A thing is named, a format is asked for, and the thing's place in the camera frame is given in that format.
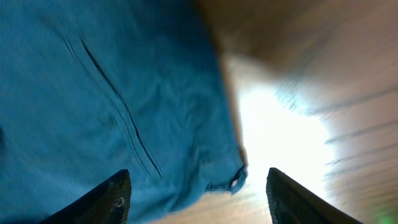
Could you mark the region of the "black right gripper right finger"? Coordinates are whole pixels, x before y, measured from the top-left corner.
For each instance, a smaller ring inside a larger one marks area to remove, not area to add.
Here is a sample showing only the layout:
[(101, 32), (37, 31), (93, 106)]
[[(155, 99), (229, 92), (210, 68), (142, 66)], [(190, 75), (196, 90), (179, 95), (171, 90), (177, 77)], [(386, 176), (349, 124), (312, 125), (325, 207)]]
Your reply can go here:
[(359, 224), (275, 167), (269, 169), (266, 193), (273, 224)]

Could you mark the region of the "navy blue shorts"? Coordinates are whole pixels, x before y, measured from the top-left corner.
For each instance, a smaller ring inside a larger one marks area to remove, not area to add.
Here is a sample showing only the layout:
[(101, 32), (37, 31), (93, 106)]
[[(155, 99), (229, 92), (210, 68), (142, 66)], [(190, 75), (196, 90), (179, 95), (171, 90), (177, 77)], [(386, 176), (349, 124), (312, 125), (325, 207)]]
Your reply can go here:
[(193, 3), (2, 1), (1, 222), (39, 222), (121, 169), (129, 223), (244, 185)]

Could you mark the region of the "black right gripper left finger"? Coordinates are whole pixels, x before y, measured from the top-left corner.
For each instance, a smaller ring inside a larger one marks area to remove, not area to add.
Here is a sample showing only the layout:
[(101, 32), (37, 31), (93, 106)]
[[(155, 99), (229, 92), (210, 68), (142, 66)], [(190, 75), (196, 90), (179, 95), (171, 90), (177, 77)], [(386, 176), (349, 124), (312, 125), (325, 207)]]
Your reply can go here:
[(41, 224), (126, 224), (131, 192), (129, 171), (122, 169)]

